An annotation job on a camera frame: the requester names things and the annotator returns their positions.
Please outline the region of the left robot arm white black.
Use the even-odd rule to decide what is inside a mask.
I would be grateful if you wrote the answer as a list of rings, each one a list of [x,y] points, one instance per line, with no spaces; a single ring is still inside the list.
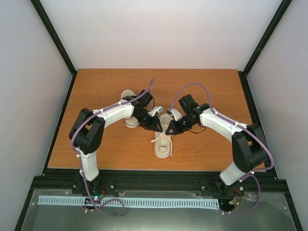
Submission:
[[[77,152],[80,174],[85,179],[83,188],[88,193],[96,193],[100,188],[100,181],[96,179],[99,174],[96,153],[106,127],[126,117],[133,117],[146,130],[163,131],[158,117],[163,107],[155,106],[151,111],[146,109],[153,99],[148,90],[142,90],[138,96],[123,97],[106,108],[93,111],[83,108],[80,111],[69,132],[69,139],[72,149]]]

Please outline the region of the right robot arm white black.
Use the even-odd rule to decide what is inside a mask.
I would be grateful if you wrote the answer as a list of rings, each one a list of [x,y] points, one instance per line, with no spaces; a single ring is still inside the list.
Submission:
[[[214,130],[231,142],[232,163],[219,176],[224,185],[244,180],[249,173],[258,171],[257,166],[268,160],[271,165],[265,170],[273,167],[273,158],[259,125],[247,125],[230,119],[211,104],[199,105],[190,94],[179,99],[179,103],[185,115],[182,116],[173,106],[168,109],[173,120],[166,130],[167,135],[180,135],[199,125]]]

